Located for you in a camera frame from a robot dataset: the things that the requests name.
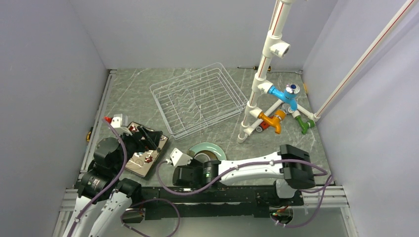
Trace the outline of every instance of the marble countertop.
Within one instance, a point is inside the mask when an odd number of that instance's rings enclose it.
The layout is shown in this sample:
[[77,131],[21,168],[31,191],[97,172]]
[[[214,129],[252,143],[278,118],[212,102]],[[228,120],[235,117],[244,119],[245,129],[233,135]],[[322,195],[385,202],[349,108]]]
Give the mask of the marble countertop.
[[[302,135],[301,129],[294,120],[288,115],[281,122],[282,132],[277,135],[273,128],[268,128],[261,133],[253,133],[247,140],[241,144],[237,143],[237,135],[239,133],[240,122],[243,119],[244,111],[232,118],[229,118],[216,125],[205,128],[197,133],[186,136],[182,139],[175,140],[168,132],[163,121],[150,86],[182,74],[194,71],[195,69],[168,68],[168,69],[121,69],[117,70],[116,78],[113,82],[111,94],[106,107],[105,115],[112,116],[114,114],[128,115],[129,121],[134,121],[150,127],[154,130],[163,131],[164,135],[169,137],[168,144],[159,160],[168,158],[173,148],[178,148],[186,152],[193,145],[200,142],[212,142],[219,145],[226,153],[228,160],[241,160],[247,158],[255,158],[278,151],[282,144],[290,144],[304,151],[309,152],[311,162],[330,171],[326,160],[323,144],[320,140],[317,128],[311,128],[307,134]],[[252,69],[227,69],[228,73],[240,87],[244,95],[249,98],[251,93],[251,84],[255,71]],[[285,88],[288,83],[298,84],[301,92],[297,97],[300,105],[311,111],[308,103],[307,95],[304,93],[304,86],[300,75],[295,73],[268,73],[267,79],[279,88]],[[271,95],[262,95],[259,98],[258,106],[266,110],[273,103],[276,97]],[[101,126],[99,140],[105,137],[113,136],[106,126]],[[124,171],[122,178],[130,178],[141,183],[143,186],[159,186],[156,177],[156,165],[150,170],[145,178],[139,177],[130,171]],[[162,165],[160,174],[164,183],[172,186],[172,174],[174,168],[168,165]],[[317,184],[324,184],[326,176],[315,177]],[[258,185],[272,184],[273,179],[248,180],[236,183],[236,185]]]

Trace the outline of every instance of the green pipe fitting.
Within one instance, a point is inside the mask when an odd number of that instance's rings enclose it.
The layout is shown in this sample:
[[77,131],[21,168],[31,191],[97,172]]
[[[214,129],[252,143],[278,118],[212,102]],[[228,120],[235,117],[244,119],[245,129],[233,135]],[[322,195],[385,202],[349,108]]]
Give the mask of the green pipe fitting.
[[301,115],[299,115],[299,116],[295,117],[295,120],[297,120],[297,121],[298,121],[298,124],[299,124],[299,125],[300,125],[300,127],[301,127],[301,133],[302,133],[302,134],[306,134],[306,133],[307,133],[307,130],[308,130],[309,128],[311,128],[311,127],[314,127],[314,126],[315,126],[314,121],[313,121],[313,120],[311,120],[311,119],[309,119],[307,122],[303,122],[303,121],[302,121],[302,119],[301,119]]

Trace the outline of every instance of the blue pipe fitting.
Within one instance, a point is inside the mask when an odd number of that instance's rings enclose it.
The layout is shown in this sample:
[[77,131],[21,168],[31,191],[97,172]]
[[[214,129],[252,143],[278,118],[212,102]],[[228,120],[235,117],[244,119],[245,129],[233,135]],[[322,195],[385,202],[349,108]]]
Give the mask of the blue pipe fitting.
[[300,87],[295,84],[288,84],[284,92],[278,90],[277,88],[275,88],[275,86],[271,86],[271,88],[269,88],[268,90],[268,94],[275,95],[284,103],[289,104],[291,106],[292,111],[296,111],[298,108],[298,104],[295,100],[295,97],[299,92]]

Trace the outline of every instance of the plate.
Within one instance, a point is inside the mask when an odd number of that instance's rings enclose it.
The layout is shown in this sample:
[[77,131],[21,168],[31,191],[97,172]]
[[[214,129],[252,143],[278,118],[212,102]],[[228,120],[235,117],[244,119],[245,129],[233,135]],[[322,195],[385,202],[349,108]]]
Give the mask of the plate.
[[211,142],[201,142],[189,148],[187,154],[200,162],[227,160],[223,149]]

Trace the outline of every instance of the white wire rack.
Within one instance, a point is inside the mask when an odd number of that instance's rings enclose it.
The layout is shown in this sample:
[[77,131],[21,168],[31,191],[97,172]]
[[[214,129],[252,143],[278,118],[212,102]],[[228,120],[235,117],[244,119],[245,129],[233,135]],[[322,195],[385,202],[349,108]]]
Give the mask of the white wire rack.
[[174,139],[238,115],[247,103],[221,63],[156,83],[150,90]]

